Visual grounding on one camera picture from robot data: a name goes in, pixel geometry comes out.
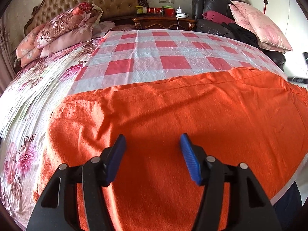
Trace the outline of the orange pants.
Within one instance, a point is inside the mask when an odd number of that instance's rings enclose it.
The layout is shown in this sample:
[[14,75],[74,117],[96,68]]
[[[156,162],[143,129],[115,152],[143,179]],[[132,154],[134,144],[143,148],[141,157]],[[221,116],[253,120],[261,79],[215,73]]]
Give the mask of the orange pants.
[[246,163],[276,202],[307,161],[307,90],[234,68],[70,95],[51,114],[35,197],[60,164],[84,164],[124,135],[103,191],[115,229],[190,230],[203,190],[185,165],[183,133],[223,163]]

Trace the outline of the black clothing pile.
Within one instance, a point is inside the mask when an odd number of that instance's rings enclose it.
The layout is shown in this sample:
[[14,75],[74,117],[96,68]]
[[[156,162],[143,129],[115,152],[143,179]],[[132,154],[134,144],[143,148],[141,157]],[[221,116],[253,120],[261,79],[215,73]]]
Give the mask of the black clothing pile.
[[253,32],[237,25],[236,23],[222,23],[221,25],[227,28],[235,36],[236,40],[255,48],[259,48],[257,36]]

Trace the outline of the floral bed sheet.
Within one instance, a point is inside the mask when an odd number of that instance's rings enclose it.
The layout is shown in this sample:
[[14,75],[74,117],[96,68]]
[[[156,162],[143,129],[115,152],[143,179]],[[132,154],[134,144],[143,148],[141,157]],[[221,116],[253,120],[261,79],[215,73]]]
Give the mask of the floral bed sheet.
[[21,230],[35,206],[51,114],[100,41],[92,39],[34,60],[1,96],[1,203]]

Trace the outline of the pink checkered plastic sheet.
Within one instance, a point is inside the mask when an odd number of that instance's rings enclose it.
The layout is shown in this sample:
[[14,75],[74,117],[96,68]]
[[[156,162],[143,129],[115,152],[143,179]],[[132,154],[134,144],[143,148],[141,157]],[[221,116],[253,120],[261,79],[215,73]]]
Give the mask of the pink checkered plastic sheet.
[[264,53],[235,40],[175,30],[116,32],[101,39],[73,94],[234,68],[269,71],[287,81]]

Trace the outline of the pink floral pillow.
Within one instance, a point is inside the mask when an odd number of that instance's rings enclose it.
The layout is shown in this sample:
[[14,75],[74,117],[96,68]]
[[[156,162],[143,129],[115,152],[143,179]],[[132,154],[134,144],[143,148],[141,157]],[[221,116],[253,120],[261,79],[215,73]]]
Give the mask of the pink floral pillow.
[[231,1],[229,7],[235,23],[253,32],[258,40],[283,48],[285,52],[293,50],[280,28],[260,10],[239,1]]

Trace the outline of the folded floral quilt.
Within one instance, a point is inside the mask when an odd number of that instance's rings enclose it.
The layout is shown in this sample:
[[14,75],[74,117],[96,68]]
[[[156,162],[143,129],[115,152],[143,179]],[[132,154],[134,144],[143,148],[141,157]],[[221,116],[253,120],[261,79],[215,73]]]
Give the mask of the folded floral quilt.
[[46,24],[31,30],[16,49],[22,68],[35,59],[44,58],[92,38],[103,10],[88,2],[61,13]]

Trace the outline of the magenta cushion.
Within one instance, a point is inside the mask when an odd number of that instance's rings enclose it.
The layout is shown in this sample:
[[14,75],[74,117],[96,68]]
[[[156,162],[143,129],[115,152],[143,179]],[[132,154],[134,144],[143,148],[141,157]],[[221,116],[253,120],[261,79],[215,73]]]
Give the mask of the magenta cushion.
[[229,23],[235,23],[235,21],[233,19],[230,19],[229,17],[223,15],[223,14],[220,14],[219,12],[215,12],[213,10],[209,10],[207,12],[204,12],[202,14],[202,18],[204,20],[209,20],[209,21],[212,21],[214,23],[218,23],[218,24],[222,24],[222,23],[226,23],[226,24],[229,24]]

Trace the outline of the wooden nightstand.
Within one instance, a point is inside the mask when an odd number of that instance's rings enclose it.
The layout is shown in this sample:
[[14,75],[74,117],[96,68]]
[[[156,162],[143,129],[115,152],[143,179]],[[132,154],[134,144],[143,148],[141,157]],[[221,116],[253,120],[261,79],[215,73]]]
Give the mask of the wooden nightstand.
[[171,29],[193,31],[197,21],[190,18],[176,18],[166,16],[141,16],[133,18],[137,30]]

